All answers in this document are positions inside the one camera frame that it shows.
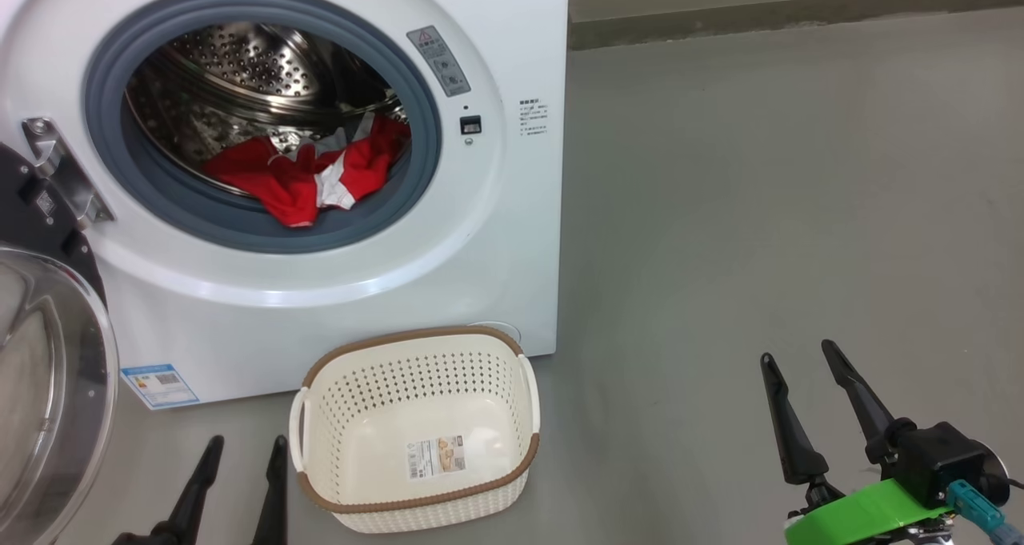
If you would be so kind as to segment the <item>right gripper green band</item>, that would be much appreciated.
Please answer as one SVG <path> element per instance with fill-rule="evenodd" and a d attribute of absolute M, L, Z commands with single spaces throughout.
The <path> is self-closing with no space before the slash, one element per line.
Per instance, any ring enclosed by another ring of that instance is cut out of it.
<path fill-rule="evenodd" d="M 895 439 L 918 425 L 906 417 L 895 418 L 873 388 L 830 339 L 822 340 L 835 383 L 847 393 L 871 464 L 893 466 L 898 460 Z M 778 447 L 783 478 L 790 484 L 821 483 L 829 472 L 826 459 L 808 439 L 790 403 L 790 385 L 771 353 L 763 353 L 760 367 Z M 912 525 L 939 519 L 952 512 L 948 505 L 926 508 L 896 480 L 884 480 L 812 510 L 784 527 L 786 545 L 856 545 L 883 535 L 893 537 Z"/>

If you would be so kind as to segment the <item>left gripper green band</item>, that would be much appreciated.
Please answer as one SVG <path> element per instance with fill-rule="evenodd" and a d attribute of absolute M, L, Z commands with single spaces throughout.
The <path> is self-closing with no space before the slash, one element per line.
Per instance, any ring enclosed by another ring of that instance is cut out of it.
<path fill-rule="evenodd" d="M 207 443 L 189 483 L 182 490 L 172 510 L 166 530 L 168 533 L 121 533 L 112 545 L 195 545 L 202 525 L 207 494 L 219 472 L 221 456 L 226 441 L 215 435 Z M 279 435 L 272 446 L 266 469 L 268 488 L 252 540 L 252 545 L 286 545 L 288 538 L 288 512 L 286 505 L 286 472 L 288 471 L 288 441 Z"/>

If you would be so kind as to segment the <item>black round glass washer door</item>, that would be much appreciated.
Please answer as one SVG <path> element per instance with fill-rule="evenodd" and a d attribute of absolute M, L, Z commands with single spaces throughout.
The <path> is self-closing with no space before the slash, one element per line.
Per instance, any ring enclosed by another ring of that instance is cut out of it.
<path fill-rule="evenodd" d="M 54 545 L 78 512 L 105 456 L 117 367 L 86 235 L 0 144 L 0 545 Z"/>

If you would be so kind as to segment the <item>red and white garment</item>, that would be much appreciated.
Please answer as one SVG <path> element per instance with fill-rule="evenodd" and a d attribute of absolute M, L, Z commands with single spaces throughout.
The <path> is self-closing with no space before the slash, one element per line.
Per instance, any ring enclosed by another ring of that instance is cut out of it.
<path fill-rule="evenodd" d="M 305 137 L 290 152 L 266 135 L 250 138 L 212 156 L 202 173 L 254 196 L 285 227 L 305 228 L 322 210 L 350 210 L 383 188 L 411 142 L 406 122 L 368 112 L 351 132 Z"/>

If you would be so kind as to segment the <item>cream perforated laundry basket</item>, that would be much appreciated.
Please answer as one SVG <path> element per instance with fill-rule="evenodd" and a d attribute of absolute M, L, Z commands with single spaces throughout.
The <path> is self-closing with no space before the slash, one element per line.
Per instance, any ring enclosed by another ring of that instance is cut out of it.
<path fill-rule="evenodd" d="M 461 435 L 466 469 L 407 478 L 406 444 Z M 348 529 L 409 533 L 514 504 L 541 439 L 534 367 L 489 327 L 402 332 L 340 346 L 293 399 L 291 461 L 304 495 Z"/>

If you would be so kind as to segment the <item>white front-load washing machine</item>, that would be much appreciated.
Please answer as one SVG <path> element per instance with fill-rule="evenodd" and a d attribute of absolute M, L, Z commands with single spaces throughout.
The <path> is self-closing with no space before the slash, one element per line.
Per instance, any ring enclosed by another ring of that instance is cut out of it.
<path fill-rule="evenodd" d="M 172 365 L 200 403 L 298 387 L 315 359 L 376 335 L 498 320 L 528 355 L 554 352 L 568 0 L 326 0 L 398 42 L 442 115 L 431 184 L 394 225 L 311 254 L 217 246 L 144 210 L 114 179 L 84 119 L 106 32 L 156 0 L 0 0 L 0 143 L 23 158 L 27 118 L 50 118 L 113 222 L 85 230 L 122 367 Z M 433 25 L 471 92 L 446 97 L 406 32 Z M 520 100 L 549 104 L 518 133 Z M 479 135 L 458 119 L 481 115 Z"/>

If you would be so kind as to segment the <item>printed instruction label sticker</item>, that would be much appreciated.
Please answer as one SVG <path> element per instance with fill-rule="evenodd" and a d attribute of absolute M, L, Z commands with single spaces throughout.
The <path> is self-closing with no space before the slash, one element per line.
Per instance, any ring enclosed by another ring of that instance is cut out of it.
<path fill-rule="evenodd" d="M 461 435 L 432 437 L 406 444 L 407 478 L 432 479 L 466 469 L 465 443 Z"/>

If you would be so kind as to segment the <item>metal door hinge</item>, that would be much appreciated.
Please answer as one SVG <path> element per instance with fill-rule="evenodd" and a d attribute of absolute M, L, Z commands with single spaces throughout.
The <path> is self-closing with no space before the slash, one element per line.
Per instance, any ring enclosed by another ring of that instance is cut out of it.
<path fill-rule="evenodd" d="M 30 148 L 35 174 L 54 184 L 84 230 L 100 222 L 116 220 L 105 199 L 94 186 L 78 158 L 67 145 L 62 133 L 50 118 L 27 118 L 22 132 Z"/>

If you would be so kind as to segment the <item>stainless steel washer drum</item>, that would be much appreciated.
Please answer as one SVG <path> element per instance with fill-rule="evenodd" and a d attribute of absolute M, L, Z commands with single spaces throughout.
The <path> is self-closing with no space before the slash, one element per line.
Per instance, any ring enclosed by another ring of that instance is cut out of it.
<path fill-rule="evenodd" d="M 242 196 L 206 174 L 209 159 L 250 138 L 289 154 L 303 139 L 362 115 L 406 122 L 398 93 L 344 46 L 267 22 L 223 22 L 159 46 L 129 79 L 125 101 L 150 143 L 194 180 Z"/>

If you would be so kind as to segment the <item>blue energy label sticker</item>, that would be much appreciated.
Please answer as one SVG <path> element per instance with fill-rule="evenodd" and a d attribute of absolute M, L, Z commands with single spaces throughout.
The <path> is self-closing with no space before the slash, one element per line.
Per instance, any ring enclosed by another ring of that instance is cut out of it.
<path fill-rule="evenodd" d="M 182 375 L 172 365 L 122 367 L 120 374 L 130 389 L 151 410 L 183 407 L 200 403 L 200 399 Z"/>

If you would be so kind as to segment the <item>round white drain cover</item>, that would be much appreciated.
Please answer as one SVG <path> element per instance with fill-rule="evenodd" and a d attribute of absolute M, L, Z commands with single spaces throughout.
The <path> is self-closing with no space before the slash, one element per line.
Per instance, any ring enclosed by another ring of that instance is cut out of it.
<path fill-rule="evenodd" d="M 472 327 L 489 327 L 490 329 L 508 335 L 516 343 L 522 343 L 522 333 L 517 327 L 509 323 L 498 322 L 498 320 L 480 320 L 470 324 Z"/>

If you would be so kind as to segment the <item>small printed text sticker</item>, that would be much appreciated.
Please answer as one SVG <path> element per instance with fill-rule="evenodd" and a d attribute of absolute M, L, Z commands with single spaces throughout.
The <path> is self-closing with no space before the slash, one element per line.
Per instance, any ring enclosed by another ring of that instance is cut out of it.
<path fill-rule="evenodd" d="M 541 98 L 520 100 L 517 112 L 518 133 L 522 137 L 545 135 L 549 130 L 549 104 Z"/>

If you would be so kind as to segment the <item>grey warning label sticker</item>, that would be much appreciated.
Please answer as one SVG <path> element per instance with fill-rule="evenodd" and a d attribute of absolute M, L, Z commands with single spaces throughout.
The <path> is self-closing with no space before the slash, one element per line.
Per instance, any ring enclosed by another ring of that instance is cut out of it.
<path fill-rule="evenodd" d="M 406 37 L 428 65 L 432 74 L 435 75 L 446 97 L 456 97 L 471 92 L 471 85 L 463 68 L 454 56 L 438 28 L 428 25 L 419 28 L 419 30 L 406 32 Z"/>

